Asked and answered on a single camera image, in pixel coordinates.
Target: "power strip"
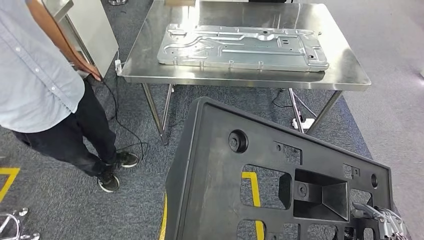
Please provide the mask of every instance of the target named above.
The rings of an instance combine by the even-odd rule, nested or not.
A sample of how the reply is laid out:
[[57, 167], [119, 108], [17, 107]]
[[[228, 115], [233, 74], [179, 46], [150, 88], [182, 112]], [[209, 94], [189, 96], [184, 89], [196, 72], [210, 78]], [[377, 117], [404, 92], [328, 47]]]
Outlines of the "power strip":
[[[304, 122], [301, 122], [301, 126], [303, 129], [310, 129], [312, 124], [315, 122], [315, 119], [313, 118], [306, 118]], [[294, 129], [298, 129], [298, 122], [296, 121], [296, 118], [293, 118], [293, 121], [291, 122], [291, 125], [294, 127]]]
[[122, 63], [119, 59], [115, 60], [115, 72], [116, 75], [122, 76]]

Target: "table top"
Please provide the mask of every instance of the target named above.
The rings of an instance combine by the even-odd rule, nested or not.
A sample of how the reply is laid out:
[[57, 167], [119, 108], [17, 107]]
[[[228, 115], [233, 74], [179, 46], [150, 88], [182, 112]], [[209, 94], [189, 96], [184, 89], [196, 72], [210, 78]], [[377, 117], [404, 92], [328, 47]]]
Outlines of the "table top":
[[47, 10], [54, 19], [59, 22], [68, 13], [69, 9], [74, 6], [72, 0], [44, 0]]
[[[174, 66], [158, 63], [169, 24], [313, 30], [329, 69], [321, 72]], [[155, 0], [122, 70], [129, 83], [364, 91], [371, 81], [324, 4], [206, 2], [166, 6]]]

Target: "black sneaker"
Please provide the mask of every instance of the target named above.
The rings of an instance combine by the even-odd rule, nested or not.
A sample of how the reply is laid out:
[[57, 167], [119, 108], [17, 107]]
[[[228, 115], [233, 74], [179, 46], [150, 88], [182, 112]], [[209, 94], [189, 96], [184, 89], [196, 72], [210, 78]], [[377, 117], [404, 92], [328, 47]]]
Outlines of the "black sneaker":
[[119, 152], [116, 154], [117, 162], [123, 168], [132, 168], [139, 163], [139, 157], [130, 152]]
[[107, 193], [113, 193], [119, 189], [119, 179], [114, 175], [113, 167], [102, 172], [97, 179], [100, 188]]

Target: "cable plug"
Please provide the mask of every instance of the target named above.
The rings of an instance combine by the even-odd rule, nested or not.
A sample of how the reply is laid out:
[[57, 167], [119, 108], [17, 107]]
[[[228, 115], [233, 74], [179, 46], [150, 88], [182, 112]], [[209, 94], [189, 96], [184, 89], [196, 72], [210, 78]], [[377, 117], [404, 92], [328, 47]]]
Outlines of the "cable plug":
[[115, 72], [117, 76], [122, 76], [122, 63], [121, 60], [115, 60]]

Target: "black pants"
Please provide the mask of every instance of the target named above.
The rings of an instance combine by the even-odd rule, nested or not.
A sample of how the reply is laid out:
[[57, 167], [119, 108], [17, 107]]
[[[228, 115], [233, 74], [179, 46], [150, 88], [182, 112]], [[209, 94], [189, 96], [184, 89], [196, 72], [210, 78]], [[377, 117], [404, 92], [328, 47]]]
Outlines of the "black pants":
[[[92, 87], [86, 81], [84, 84], [85, 93], [75, 114], [42, 132], [14, 134], [36, 151], [70, 163], [89, 176], [98, 176], [116, 161], [116, 135], [109, 129], [105, 111]], [[99, 157], [87, 150], [83, 136], [92, 143]]]

